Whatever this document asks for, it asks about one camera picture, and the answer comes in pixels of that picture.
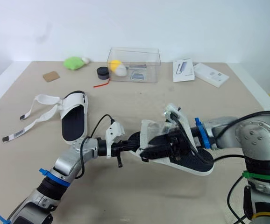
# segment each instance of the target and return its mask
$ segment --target blue zip tie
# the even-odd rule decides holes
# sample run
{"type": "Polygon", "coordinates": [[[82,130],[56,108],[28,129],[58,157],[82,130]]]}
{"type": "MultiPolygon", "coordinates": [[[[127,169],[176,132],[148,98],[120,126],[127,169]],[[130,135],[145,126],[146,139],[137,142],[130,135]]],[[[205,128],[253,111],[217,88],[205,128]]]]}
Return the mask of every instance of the blue zip tie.
{"type": "Polygon", "coordinates": [[[1,215],[0,215],[0,221],[1,221],[3,224],[11,224],[11,223],[12,223],[10,220],[5,220],[1,215]]]}
{"type": "Polygon", "coordinates": [[[64,185],[66,187],[69,187],[70,186],[70,183],[66,182],[66,181],[63,181],[61,179],[59,179],[58,177],[54,176],[52,173],[50,173],[48,170],[46,169],[42,169],[40,168],[39,171],[44,175],[44,176],[47,176],[49,177],[51,180],[54,180],[55,182],[61,184],[61,185],[64,185]]]}
{"type": "Polygon", "coordinates": [[[208,139],[208,136],[206,135],[205,129],[202,126],[202,123],[200,122],[199,118],[195,118],[195,124],[199,128],[199,132],[201,134],[202,140],[204,141],[205,148],[211,148],[210,141],[208,139]]]}

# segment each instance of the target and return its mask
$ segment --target red cable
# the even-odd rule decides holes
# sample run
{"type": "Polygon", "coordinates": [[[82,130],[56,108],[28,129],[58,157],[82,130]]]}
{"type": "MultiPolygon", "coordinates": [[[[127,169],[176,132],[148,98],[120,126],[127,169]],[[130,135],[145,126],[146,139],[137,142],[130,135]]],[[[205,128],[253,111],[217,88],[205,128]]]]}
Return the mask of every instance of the red cable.
{"type": "Polygon", "coordinates": [[[110,78],[108,79],[108,82],[104,83],[104,84],[101,84],[101,85],[95,85],[94,88],[96,87],[100,87],[100,86],[104,86],[104,85],[108,85],[110,82],[110,78]]]}

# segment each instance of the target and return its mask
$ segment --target yellow ball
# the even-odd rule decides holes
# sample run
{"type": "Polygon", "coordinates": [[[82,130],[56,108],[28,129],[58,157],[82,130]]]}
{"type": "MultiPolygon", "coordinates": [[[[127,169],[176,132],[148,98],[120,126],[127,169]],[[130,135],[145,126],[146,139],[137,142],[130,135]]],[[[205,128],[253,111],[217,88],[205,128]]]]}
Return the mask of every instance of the yellow ball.
{"type": "Polygon", "coordinates": [[[112,60],[110,62],[110,70],[116,74],[117,76],[124,77],[127,75],[127,68],[124,66],[124,64],[120,60],[112,60]]]}

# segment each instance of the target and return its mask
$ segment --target green plush toy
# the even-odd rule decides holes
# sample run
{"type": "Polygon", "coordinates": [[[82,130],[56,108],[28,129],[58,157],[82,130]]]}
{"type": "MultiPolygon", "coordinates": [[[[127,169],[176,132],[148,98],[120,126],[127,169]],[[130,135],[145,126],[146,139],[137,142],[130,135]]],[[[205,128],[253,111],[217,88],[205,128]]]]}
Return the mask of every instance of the green plush toy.
{"type": "Polygon", "coordinates": [[[77,70],[83,65],[88,64],[89,59],[86,57],[69,57],[64,61],[64,67],[66,67],[69,70],[77,70]]]}

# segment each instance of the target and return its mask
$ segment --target barcode label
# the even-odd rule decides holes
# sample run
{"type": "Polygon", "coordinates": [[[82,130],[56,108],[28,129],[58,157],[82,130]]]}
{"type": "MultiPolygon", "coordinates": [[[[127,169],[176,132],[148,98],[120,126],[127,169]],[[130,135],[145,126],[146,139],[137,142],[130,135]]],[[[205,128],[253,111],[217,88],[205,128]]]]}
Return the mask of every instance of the barcode label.
{"type": "Polygon", "coordinates": [[[16,137],[20,136],[23,133],[24,133],[24,129],[22,129],[22,130],[18,131],[17,133],[15,133],[14,137],[16,138],[16,137]]]}

